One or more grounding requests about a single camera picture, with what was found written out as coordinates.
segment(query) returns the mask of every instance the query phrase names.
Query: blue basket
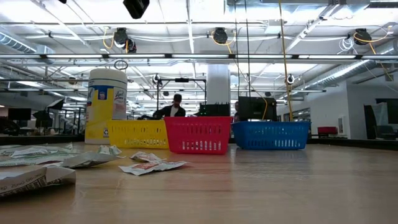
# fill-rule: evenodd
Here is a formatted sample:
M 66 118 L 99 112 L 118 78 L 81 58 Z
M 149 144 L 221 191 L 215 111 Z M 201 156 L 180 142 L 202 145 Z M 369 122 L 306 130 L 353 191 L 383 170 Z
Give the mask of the blue basket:
M 233 124 L 236 144 L 243 149 L 303 149 L 311 122 L 243 121 Z

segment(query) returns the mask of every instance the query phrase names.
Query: yellow basket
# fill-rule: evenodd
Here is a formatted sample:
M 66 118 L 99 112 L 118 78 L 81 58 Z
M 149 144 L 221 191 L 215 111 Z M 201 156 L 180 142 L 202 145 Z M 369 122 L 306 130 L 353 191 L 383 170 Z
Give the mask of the yellow basket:
M 108 121 L 111 145 L 138 149 L 168 149 L 164 121 Z

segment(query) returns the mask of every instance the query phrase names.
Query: plastic basket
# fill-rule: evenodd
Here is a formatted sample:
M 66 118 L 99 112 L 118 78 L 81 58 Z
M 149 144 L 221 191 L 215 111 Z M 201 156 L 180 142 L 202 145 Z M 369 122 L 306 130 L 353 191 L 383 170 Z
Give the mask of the plastic basket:
M 190 154 L 225 154 L 230 117 L 165 118 L 170 151 Z
M 168 149 L 164 121 L 108 121 L 111 145 L 126 148 Z
M 236 144 L 243 149 L 304 149 L 311 122 L 243 121 L 233 124 Z

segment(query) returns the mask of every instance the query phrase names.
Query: red basket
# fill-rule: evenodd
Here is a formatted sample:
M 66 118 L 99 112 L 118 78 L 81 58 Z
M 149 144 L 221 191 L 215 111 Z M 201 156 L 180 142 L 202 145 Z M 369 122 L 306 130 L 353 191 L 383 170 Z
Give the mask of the red basket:
M 231 117 L 165 118 L 170 151 L 190 154 L 225 154 Z

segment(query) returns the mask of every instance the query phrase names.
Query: black shirt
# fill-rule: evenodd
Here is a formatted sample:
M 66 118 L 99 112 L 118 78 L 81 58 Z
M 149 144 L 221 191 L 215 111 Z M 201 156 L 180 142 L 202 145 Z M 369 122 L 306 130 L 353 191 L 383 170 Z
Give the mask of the black shirt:
M 165 106 L 162 109 L 156 111 L 154 113 L 154 118 L 161 118 L 163 116 L 170 116 L 171 112 L 172 112 L 172 106 Z M 178 108 L 178 111 L 176 112 L 176 114 L 174 116 L 185 116 L 185 110 L 180 106 Z

